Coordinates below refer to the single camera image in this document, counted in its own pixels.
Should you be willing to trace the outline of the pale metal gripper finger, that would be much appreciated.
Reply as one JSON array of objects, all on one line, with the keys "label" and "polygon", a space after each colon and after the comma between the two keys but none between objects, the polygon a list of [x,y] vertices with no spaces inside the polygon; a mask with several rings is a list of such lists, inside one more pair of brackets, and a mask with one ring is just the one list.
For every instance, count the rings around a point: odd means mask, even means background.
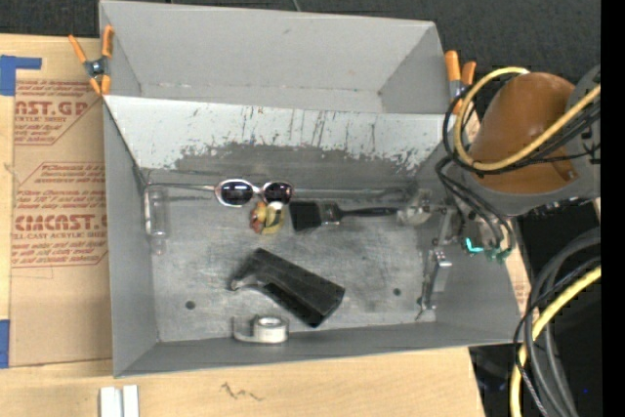
[{"label": "pale metal gripper finger", "polygon": [[398,210],[396,221],[403,226],[420,226],[428,222],[442,207],[442,204],[434,200],[431,191],[418,191]]},{"label": "pale metal gripper finger", "polygon": [[417,300],[416,320],[435,320],[438,302],[445,291],[453,264],[442,249],[430,250],[425,262],[422,293]]}]

